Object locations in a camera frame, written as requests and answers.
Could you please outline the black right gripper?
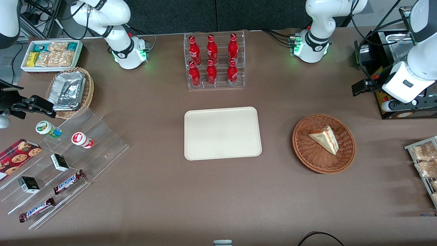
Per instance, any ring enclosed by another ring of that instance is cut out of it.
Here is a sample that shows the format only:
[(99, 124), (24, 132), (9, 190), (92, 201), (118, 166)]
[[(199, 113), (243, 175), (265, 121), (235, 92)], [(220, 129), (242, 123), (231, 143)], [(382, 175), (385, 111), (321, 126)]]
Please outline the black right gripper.
[(33, 95), (30, 99), (19, 94), (23, 87), (12, 85), (4, 80), (0, 80), (0, 113), (1, 115), (14, 116), (25, 119), (26, 113), (40, 113), (50, 118), (56, 118), (56, 111), (53, 110), (54, 104), (50, 101)]

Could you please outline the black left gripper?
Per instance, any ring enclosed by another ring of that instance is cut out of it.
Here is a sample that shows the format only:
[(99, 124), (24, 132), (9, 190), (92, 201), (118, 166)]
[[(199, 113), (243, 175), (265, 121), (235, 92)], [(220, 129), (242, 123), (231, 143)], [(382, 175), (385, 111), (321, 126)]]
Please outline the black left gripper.
[(377, 93), (384, 92), (382, 84), (378, 80), (362, 79), (352, 86), (352, 95), (354, 97), (363, 93)]

